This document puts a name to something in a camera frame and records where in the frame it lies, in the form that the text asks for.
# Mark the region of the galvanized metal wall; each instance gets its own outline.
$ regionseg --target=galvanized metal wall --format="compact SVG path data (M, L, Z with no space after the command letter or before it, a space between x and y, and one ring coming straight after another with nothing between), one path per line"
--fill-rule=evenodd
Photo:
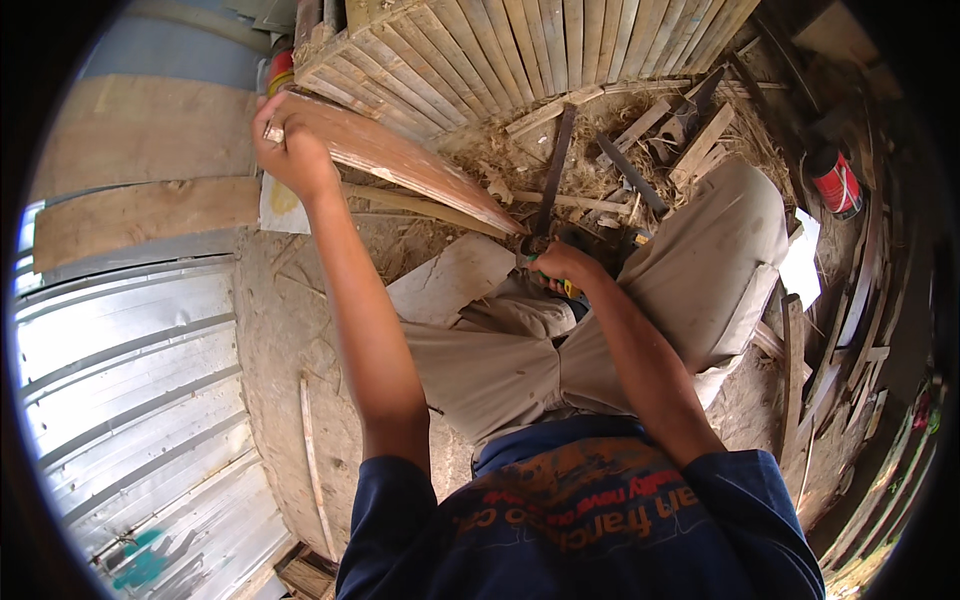
M118 597L227 597L290 537L242 399L233 268L159 262L15 307L39 466Z

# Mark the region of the person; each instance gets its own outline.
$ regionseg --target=person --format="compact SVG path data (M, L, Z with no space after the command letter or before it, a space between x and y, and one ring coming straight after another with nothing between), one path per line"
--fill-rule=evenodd
M452 329L402 324L324 142L297 114L259 164L302 200L324 270L363 464L338 598L824 598L778 465L729 452L703 404L749 343L786 252L783 204L728 161L617 280L562 243ZM438 505L428 410L474 443Z

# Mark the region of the khaki pants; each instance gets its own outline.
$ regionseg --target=khaki pants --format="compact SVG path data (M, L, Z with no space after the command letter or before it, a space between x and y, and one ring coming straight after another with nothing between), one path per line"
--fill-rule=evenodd
M706 408L739 364L786 255L783 200L731 160L698 185L617 282L696 373ZM430 407L479 449L506 433L578 413L631 415L592 312L576 324L514 273L451 329L404 324ZM568 333L559 349L552 338Z

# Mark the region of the hand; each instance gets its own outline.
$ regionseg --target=hand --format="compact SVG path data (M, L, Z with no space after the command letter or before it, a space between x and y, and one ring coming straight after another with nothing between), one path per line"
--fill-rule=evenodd
M340 171L333 165L324 142L310 131L300 114L291 114L283 123L283 142L264 139L267 124L284 98L286 92L270 100L256 100L257 111L251 122L256 162L309 206L331 192L340 193Z
M600 263L576 248L561 242L560 238L551 242L546 252L527 263L527 269L540 271L549 277L549 280L547 280L541 276L540 283L560 294L564 292L564 287L559 279L567 280L580 289L584 289L584 284L592 273L598 270L603 271Z

